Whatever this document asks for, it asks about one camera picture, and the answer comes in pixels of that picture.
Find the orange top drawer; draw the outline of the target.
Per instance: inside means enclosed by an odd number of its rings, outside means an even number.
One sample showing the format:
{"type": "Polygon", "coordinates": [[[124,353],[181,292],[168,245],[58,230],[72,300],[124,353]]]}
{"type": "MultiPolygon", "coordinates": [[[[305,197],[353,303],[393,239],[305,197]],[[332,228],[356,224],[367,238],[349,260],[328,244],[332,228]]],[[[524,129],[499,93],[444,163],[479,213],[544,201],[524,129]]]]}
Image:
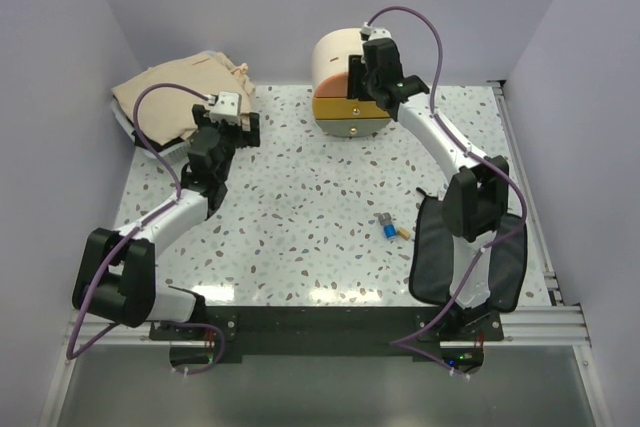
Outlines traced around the orange top drawer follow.
{"type": "Polygon", "coordinates": [[[321,78],[314,84],[314,96],[317,98],[346,98],[348,78],[347,71],[321,78]]]}

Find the cream round drawer organizer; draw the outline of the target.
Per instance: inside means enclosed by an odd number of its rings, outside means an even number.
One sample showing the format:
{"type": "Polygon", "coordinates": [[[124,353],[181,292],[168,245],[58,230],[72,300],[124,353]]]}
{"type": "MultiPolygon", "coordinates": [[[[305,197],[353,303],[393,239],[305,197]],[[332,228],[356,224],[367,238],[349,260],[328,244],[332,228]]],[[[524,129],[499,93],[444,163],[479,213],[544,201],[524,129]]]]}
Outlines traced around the cream round drawer organizer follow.
{"type": "Polygon", "coordinates": [[[359,28],[344,28],[335,30],[323,36],[312,52],[312,83],[313,98],[314,84],[321,78],[339,72],[348,72],[348,57],[362,56],[362,41],[359,28]]]}

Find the yellow drawer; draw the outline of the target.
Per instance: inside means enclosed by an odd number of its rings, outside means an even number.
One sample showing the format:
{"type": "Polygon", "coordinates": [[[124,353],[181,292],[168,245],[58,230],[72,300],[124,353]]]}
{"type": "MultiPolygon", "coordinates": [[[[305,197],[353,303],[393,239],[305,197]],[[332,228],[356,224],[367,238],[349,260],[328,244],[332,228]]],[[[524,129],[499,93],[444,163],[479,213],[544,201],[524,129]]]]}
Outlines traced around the yellow drawer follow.
{"type": "Polygon", "coordinates": [[[390,115],[377,106],[374,101],[363,101],[348,98],[317,98],[312,100],[312,111],[315,119],[384,119],[390,115]],[[359,115],[352,109],[358,107],[359,115]]]}

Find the grey bottom drawer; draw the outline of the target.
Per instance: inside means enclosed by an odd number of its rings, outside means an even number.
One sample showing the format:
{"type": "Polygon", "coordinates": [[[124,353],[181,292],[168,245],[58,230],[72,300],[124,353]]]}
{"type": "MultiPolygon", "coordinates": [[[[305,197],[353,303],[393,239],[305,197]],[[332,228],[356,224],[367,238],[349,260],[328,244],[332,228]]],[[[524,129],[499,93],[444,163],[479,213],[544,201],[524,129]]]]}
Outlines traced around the grey bottom drawer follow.
{"type": "Polygon", "coordinates": [[[390,123],[384,119],[317,119],[316,124],[327,135],[339,138],[370,137],[390,123]]]}

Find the blue grey small cylinder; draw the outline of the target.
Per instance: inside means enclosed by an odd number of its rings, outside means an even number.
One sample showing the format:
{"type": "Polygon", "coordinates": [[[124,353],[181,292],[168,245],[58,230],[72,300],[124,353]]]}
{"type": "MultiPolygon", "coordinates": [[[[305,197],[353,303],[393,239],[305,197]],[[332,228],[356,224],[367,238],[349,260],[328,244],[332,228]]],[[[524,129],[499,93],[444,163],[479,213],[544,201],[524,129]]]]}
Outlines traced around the blue grey small cylinder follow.
{"type": "Polygon", "coordinates": [[[378,216],[378,221],[382,227],[384,236],[386,239],[394,239],[397,237],[397,230],[394,226],[393,219],[390,213],[385,212],[378,216]]]}

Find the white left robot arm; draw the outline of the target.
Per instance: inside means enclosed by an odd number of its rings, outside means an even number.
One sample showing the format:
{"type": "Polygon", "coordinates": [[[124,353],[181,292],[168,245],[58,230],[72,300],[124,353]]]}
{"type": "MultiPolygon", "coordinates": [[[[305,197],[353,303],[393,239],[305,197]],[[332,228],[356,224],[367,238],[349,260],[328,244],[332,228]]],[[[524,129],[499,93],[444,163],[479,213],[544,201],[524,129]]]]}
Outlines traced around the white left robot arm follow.
{"type": "Polygon", "coordinates": [[[95,229],[87,238],[72,305],[114,324],[138,327],[171,322],[185,339],[207,327],[204,298],[187,289],[160,286],[156,260],[193,227],[211,218],[228,189],[237,150],[260,144],[260,116],[237,119],[216,107],[194,105],[197,129],[191,137],[180,189],[136,221],[115,230],[95,229]]]}

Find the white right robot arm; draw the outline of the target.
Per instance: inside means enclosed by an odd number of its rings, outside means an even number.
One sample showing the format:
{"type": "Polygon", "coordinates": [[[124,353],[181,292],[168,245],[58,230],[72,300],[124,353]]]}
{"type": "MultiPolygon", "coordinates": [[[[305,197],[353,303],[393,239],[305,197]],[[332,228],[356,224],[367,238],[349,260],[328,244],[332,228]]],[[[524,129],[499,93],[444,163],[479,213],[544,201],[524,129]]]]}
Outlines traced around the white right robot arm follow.
{"type": "Polygon", "coordinates": [[[490,297],[491,243],[508,207],[509,166],[488,158],[462,139],[434,104],[435,89],[418,76],[405,76],[399,50],[389,34],[363,34],[362,54],[349,59],[350,97],[372,100],[407,129],[436,161],[447,190],[442,219],[453,238],[450,298],[459,306],[445,316],[448,333],[469,339],[481,327],[474,309],[490,297]]]}

